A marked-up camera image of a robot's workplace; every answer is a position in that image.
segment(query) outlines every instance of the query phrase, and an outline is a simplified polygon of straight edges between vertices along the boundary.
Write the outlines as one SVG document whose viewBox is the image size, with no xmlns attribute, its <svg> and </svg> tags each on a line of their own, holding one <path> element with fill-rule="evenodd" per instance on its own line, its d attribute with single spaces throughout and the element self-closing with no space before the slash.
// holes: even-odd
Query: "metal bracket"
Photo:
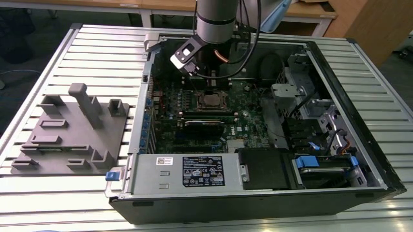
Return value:
<svg viewBox="0 0 413 232">
<path fill-rule="evenodd" d="M 147 33 L 143 40 L 145 51 L 151 52 L 153 46 L 160 43 L 160 33 Z"/>
<path fill-rule="evenodd" d="M 240 165 L 240 170 L 241 170 L 241 178 L 242 178 L 244 182 L 249 182 L 250 181 L 250 175 L 248 173 L 246 165 Z"/>
</svg>

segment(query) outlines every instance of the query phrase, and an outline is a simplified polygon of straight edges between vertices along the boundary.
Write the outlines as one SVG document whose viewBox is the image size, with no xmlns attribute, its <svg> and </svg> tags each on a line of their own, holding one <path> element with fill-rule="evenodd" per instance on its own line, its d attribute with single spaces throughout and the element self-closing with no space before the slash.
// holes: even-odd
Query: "motherboard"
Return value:
<svg viewBox="0 0 413 232">
<path fill-rule="evenodd" d="M 205 91 L 202 81 L 188 78 L 154 83 L 157 153 L 225 153 L 241 147 L 270 147 L 261 107 L 269 89 L 230 80 L 225 90 Z"/>
</svg>

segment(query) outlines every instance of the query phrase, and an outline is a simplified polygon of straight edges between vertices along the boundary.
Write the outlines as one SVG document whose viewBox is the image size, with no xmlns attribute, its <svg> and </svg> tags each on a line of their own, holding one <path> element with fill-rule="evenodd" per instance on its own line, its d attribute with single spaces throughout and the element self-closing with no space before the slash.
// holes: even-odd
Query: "green circuit board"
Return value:
<svg viewBox="0 0 413 232">
<path fill-rule="evenodd" d="M 155 86 L 162 90 L 162 96 L 155 101 L 155 131 L 157 153 L 225 153 L 226 141 L 242 139 L 245 147 L 269 147 L 268 131 L 264 122 L 260 99 L 264 89 L 258 89 L 246 81 L 233 81 L 232 88 L 218 91 L 225 95 L 228 115 L 214 113 L 185 115 L 180 112 L 198 112 L 198 98 L 202 91 L 185 89 L 181 83 L 170 86 Z M 224 133 L 217 138 L 193 139 L 190 136 L 180 137 L 181 126 L 185 121 L 224 122 Z"/>
</svg>

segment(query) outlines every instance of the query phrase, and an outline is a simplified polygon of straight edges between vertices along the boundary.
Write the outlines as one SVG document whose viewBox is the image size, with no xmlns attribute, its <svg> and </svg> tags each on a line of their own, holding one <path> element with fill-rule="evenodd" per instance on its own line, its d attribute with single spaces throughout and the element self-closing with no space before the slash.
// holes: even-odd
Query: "barcode sticker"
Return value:
<svg viewBox="0 0 413 232">
<path fill-rule="evenodd" d="M 121 6 L 138 7 L 138 4 L 119 4 Z"/>
</svg>

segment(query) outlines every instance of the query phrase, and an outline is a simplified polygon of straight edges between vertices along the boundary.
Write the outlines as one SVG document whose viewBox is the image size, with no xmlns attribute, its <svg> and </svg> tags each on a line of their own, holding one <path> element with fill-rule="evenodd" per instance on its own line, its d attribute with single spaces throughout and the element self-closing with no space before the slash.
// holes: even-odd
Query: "wooden table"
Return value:
<svg viewBox="0 0 413 232">
<path fill-rule="evenodd" d="M 0 0 L 3 7 L 47 10 L 95 11 L 142 15 L 143 27 L 153 27 L 153 15 L 194 16 L 196 0 Z M 327 12 L 319 3 L 294 3 L 285 22 L 317 24 L 313 36 L 324 36 L 336 12 Z"/>
</svg>

